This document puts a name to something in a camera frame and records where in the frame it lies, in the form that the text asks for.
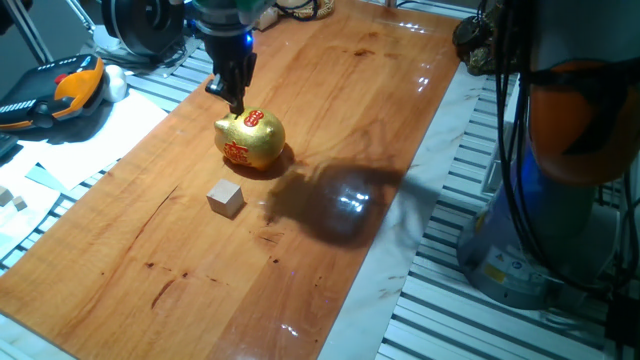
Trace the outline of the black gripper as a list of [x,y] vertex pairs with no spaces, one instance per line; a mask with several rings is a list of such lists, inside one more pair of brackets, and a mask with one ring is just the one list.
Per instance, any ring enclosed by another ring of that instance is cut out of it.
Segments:
[[[223,100],[232,114],[242,114],[246,88],[251,83],[257,61],[252,32],[233,36],[206,35],[203,41],[215,74],[207,82],[205,91]],[[226,82],[234,82],[236,89]]]

